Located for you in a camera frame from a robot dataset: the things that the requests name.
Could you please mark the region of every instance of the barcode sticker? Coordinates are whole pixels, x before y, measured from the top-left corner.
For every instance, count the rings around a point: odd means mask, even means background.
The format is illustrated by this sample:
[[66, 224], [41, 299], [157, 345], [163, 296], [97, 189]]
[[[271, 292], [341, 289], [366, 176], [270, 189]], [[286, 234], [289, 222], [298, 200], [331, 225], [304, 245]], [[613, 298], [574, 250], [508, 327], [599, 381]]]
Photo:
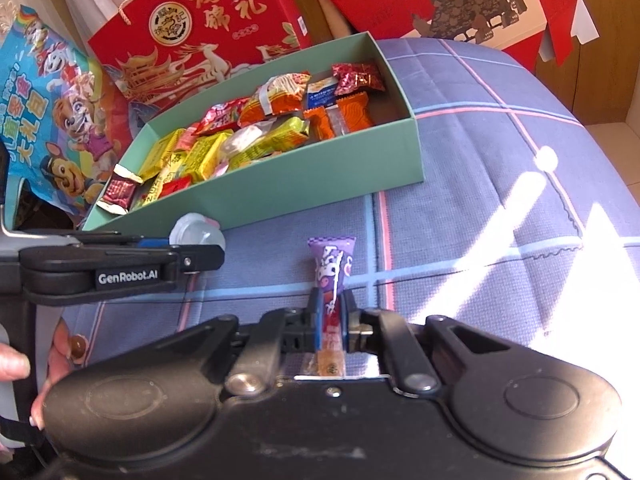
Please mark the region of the barcode sticker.
[[306, 36], [309, 33], [309, 31], [306, 30], [306, 23], [305, 23], [305, 20], [302, 19], [302, 16], [298, 18], [298, 25], [300, 25], [300, 30], [302, 31], [302, 35]]

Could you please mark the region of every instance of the floor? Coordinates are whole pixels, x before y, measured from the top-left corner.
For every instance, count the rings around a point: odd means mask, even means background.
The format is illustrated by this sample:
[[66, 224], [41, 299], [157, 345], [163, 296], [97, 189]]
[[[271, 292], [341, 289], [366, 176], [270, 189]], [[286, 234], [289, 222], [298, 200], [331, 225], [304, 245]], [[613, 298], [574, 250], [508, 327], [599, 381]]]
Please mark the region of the floor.
[[587, 130], [640, 205], [640, 136], [626, 124], [594, 124]]

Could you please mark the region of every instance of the silver bolt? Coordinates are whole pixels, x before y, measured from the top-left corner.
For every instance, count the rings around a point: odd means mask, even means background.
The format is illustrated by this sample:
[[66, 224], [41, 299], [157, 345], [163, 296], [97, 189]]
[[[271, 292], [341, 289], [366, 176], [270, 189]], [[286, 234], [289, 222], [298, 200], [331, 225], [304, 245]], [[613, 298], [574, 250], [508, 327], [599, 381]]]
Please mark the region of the silver bolt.
[[256, 397], [265, 389], [265, 384], [252, 374], [235, 374], [225, 381], [226, 390], [239, 397]]
[[336, 388], [335, 386], [330, 386], [326, 389], [326, 394], [329, 397], [340, 397], [342, 395], [342, 390], [340, 388]]
[[428, 374], [411, 374], [404, 378], [404, 384], [412, 392], [428, 392], [438, 385], [438, 381]]

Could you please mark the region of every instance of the plaid fabric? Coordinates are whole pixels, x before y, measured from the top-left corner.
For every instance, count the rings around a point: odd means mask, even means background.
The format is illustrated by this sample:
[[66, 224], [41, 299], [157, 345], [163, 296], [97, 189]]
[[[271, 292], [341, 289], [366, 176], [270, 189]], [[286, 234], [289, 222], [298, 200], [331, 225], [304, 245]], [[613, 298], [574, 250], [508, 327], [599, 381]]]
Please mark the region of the plaid fabric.
[[[220, 314], [255, 322], [304, 306], [308, 238], [355, 236], [346, 285], [359, 305], [414, 322], [455, 317], [593, 369], [633, 399], [624, 362], [638, 326], [640, 214], [612, 165], [506, 54], [426, 39], [380, 46], [418, 119], [425, 182], [225, 232], [223, 268], [178, 292], [69, 309], [89, 362]], [[377, 373], [366, 356], [349, 366]], [[620, 435], [639, 421], [634, 405], [625, 420]], [[609, 455], [631, 476], [632, 441], [617, 437]]]

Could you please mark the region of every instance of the green cardboard box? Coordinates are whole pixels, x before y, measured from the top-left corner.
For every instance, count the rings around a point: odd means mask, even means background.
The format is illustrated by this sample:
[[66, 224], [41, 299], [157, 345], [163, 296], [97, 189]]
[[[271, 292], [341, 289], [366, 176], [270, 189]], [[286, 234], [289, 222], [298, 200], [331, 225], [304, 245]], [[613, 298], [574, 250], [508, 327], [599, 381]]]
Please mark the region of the green cardboard box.
[[114, 216], [94, 207], [85, 230], [165, 237], [188, 212], [215, 218], [223, 229], [424, 180], [414, 114], [390, 66], [368, 33], [323, 43], [271, 61], [213, 86], [146, 124], [120, 164], [140, 169], [156, 140], [199, 121], [213, 104], [252, 94], [275, 75], [331, 69], [333, 63], [374, 59], [387, 92], [372, 95], [377, 126], [267, 158]]

